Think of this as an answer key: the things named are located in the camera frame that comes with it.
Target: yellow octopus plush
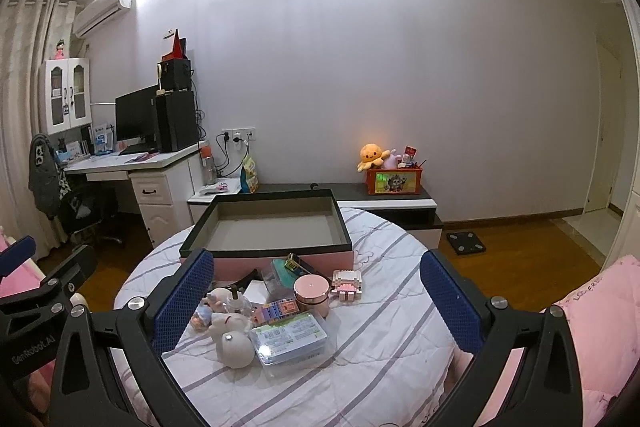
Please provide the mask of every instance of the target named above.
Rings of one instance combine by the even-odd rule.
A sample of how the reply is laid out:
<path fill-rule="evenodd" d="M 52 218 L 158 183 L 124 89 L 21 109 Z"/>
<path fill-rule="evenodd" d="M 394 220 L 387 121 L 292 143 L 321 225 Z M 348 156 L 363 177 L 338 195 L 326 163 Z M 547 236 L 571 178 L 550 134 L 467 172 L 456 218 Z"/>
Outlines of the yellow octopus plush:
<path fill-rule="evenodd" d="M 374 143 L 368 143 L 360 150 L 358 172 L 366 171 L 372 166 L 380 167 L 391 156 L 391 151 L 384 151 Z"/>

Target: white wall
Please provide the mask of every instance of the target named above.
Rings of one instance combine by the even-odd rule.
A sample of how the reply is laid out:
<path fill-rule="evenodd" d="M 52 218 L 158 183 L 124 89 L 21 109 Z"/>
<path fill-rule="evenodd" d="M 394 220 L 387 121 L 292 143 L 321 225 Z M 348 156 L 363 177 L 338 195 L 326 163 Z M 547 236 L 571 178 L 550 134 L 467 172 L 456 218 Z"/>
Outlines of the white wall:
<path fill-rule="evenodd" d="M 625 134 L 622 156 L 616 176 L 616 184 L 611 193 L 611 203 L 624 210 L 626 198 L 631 191 L 631 182 L 636 170 L 636 152 L 638 150 L 638 71 L 631 35 L 627 34 L 622 44 L 620 61 L 622 62 L 622 80 L 625 83 Z"/>
<path fill-rule="evenodd" d="M 445 220 L 584 203 L 598 70 L 573 0 L 138 0 L 90 39 L 92 100 L 154 83 L 175 27 L 209 136 L 255 126 L 263 182 L 360 181 L 373 141 L 428 158 Z"/>

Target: computer monitor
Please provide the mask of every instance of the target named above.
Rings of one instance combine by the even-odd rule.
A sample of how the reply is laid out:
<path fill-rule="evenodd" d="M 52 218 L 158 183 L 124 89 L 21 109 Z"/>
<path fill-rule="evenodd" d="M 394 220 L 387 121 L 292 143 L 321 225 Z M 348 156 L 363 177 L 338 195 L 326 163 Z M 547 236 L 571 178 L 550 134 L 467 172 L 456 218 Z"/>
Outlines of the computer monitor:
<path fill-rule="evenodd" d="M 158 85 L 145 87 L 116 98 L 116 139 L 143 138 L 144 144 L 132 146 L 124 154 L 151 152 L 156 149 L 153 101 Z"/>

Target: round bed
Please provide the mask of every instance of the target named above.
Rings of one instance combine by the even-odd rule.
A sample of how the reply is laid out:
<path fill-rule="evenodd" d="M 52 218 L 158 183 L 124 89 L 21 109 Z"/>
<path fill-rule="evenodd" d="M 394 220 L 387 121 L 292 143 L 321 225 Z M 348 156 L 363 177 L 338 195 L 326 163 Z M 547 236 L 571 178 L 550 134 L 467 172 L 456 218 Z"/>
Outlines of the round bed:
<path fill-rule="evenodd" d="M 191 326 L 162 356 L 211 427 L 417 427 L 436 409 L 455 343 L 420 281 L 426 248 L 368 212 L 341 211 L 363 295 L 354 303 L 332 301 L 327 324 L 337 349 L 331 357 L 273 379 L 257 359 L 244 369 L 224 367 L 209 335 Z M 138 265 L 115 308 L 147 296 L 177 270 L 188 233 L 177 233 Z M 139 417 L 155 424 L 123 353 L 113 356 Z"/>

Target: pink lid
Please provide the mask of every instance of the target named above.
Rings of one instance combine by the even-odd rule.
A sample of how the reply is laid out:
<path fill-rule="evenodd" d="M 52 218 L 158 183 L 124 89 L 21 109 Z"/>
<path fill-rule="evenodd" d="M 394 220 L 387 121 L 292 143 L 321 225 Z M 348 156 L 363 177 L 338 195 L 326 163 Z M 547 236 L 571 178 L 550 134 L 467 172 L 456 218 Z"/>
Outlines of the pink lid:
<path fill-rule="evenodd" d="M 319 275 L 303 275 L 293 285 L 296 297 L 306 304 L 316 304 L 326 299 L 329 293 L 327 279 Z"/>

